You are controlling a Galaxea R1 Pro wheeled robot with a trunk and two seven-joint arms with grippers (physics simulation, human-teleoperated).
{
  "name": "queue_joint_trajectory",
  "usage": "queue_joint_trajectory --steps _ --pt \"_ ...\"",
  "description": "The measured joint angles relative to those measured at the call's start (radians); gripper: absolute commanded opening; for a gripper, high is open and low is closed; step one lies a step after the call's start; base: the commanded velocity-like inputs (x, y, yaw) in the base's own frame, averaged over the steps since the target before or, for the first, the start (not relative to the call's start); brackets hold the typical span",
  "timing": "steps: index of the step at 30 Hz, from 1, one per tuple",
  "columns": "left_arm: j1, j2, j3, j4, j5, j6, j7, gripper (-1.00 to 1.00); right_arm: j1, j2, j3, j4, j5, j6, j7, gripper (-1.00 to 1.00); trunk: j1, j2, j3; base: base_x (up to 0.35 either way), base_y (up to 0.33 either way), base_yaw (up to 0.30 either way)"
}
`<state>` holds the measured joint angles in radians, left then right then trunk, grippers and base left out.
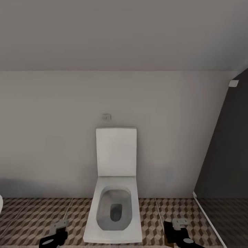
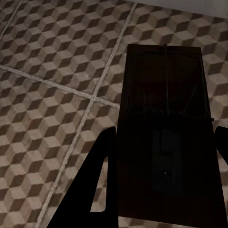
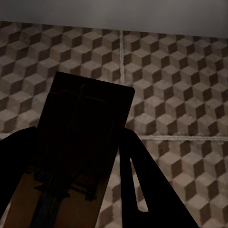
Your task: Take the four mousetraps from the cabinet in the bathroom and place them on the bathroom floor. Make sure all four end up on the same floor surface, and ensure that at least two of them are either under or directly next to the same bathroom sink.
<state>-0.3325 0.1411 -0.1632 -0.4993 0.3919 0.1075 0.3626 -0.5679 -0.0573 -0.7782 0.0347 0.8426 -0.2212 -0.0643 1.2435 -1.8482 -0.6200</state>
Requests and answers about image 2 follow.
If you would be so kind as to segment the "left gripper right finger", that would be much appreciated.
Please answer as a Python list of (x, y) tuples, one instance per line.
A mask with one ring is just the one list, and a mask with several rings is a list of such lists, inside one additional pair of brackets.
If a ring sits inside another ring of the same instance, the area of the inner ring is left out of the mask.
[(228, 165), (228, 128), (218, 126), (214, 133), (216, 148)]

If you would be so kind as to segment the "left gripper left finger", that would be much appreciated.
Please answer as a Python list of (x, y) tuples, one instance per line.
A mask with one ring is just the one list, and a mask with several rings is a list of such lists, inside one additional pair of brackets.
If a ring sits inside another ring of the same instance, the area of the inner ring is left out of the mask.
[[(103, 212), (90, 212), (107, 156), (106, 207)], [(47, 228), (119, 228), (114, 126), (99, 134)]]

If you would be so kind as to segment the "mousetrap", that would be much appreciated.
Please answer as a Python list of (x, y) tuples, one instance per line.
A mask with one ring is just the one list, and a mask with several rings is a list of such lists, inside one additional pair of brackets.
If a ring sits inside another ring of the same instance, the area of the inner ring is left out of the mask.
[(201, 47), (128, 44), (118, 216), (228, 228)]

